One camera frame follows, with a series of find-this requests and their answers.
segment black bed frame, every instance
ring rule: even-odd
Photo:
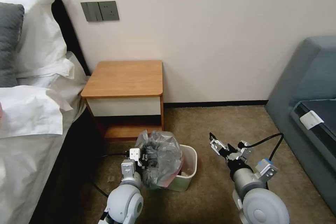
[[[62,0],[51,6],[67,50],[74,53],[90,75],[75,30]],[[80,191],[103,141],[88,109],[71,125],[29,224],[74,223],[81,214]]]

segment white trash can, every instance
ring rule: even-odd
[[[191,179],[197,170],[197,153],[193,147],[180,145],[183,155],[181,175],[177,175],[167,189],[174,191],[186,191]]]

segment black cable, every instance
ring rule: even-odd
[[[283,135],[282,133],[280,133],[280,134],[281,134],[281,137],[280,137],[278,143],[276,144],[276,146],[274,147],[274,149],[273,149],[273,151],[272,151],[272,153],[271,153],[271,155],[270,155],[270,157],[269,157],[269,159],[268,159],[269,161],[272,160],[272,158],[273,158],[275,152],[277,151],[277,149],[279,148],[279,146],[280,146],[282,140],[284,139],[284,135]]]
[[[108,157],[108,156],[126,156],[126,152],[125,153],[110,153],[110,154],[106,154],[106,155],[103,155],[103,156],[100,156],[98,158],[105,158],[105,157]],[[97,189],[98,192],[100,192],[102,195],[104,195],[106,198],[108,198],[108,194],[105,193],[102,189],[100,189],[94,182],[91,178],[89,178],[90,180],[90,183],[91,185]]]
[[[111,153],[111,154],[106,154],[106,155],[100,156],[100,157],[98,157],[98,158],[105,158],[105,157],[108,157],[108,156],[126,156],[126,152],[125,152],[125,153]]]
[[[271,153],[271,155],[270,155],[270,157],[269,157],[269,159],[268,159],[269,161],[271,161],[272,158],[273,158],[273,156],[274,156],[274,154],[275,154],[275,152],[276,152],[277,149],[279,148],[279,146],[280,146],[282,140],[284,139],[284,134],[283,134],[283,133],[276,133],[276,134],[274,134],[274,135],[272,135],[272,136],[266,137],[265,139],[263,139],[263,140],[261,140],[261,141],[255,143],[255,144],[252,144],[252,145],[249,145],[249,146],[245,146],[245,148],[252,148],[252,147],[254,147],[254,146],[257,146],[257,145],[259,145],[259,144],[262,144],[262,143],[264,143],[264,142],[266,142],[266,141],[268,141],[268,140],[270,140],[270,139],[272,139],[272,138],[274,138],[274,137],[277,137],[277,136],[281,136],[281,137],[280,137],[278,143],[276,144],[276,146],[274,147],[274,149],[273,149],[273,151],[272,151],[272,153]]]
[[[106,198],[108,198],[109,196],[102,190],[102,189],[100,189],[91,179],[90,179],[90,182],[91,182],[91,184],[92,184],[92,186],[94,187],[94,188],[96,188],[97,189],[97,191],[98,192],[100,192],[102,195],[104,195]]]
[[[272,139],[272,138],[274,138],[274,137],[277,137],[277,136],[281,136],[281,138],[280,138],[280,140],[279,140],[279,142],[281,143],[282,139],[284,138],[283,133],[276,133],[276,134],[274,134],[274,135],[271,135],[271,136],[269,136],[269,137],[266,137],[265,139],[263,139],[263,140],[261,140],[261,141],[255,143],[255,144],[248,145],[248,146],[244,146],[244,148],[252,148],[252,147],[255,147],[255,146],[257,146],[257,145],[259,145],[259,144],[262,144],[262,143],[264,143],[264,142],[266,142],[266,141],[268,141],[268,140],[270,140],[270,139]]]

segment white drawer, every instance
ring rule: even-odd
[[[160,97],[87,99],[94,116],[160,115]]]

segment light switch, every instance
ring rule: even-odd
[[[119,20],[115,1],[80,3],[88,22]]]
[[[115,1],[98,2],[98,4],[104,21],[119,20],[117,3]]]
[[[80,4],[82,6],[85,18],[88,22],[103,21],[98,2],[82,2]]]

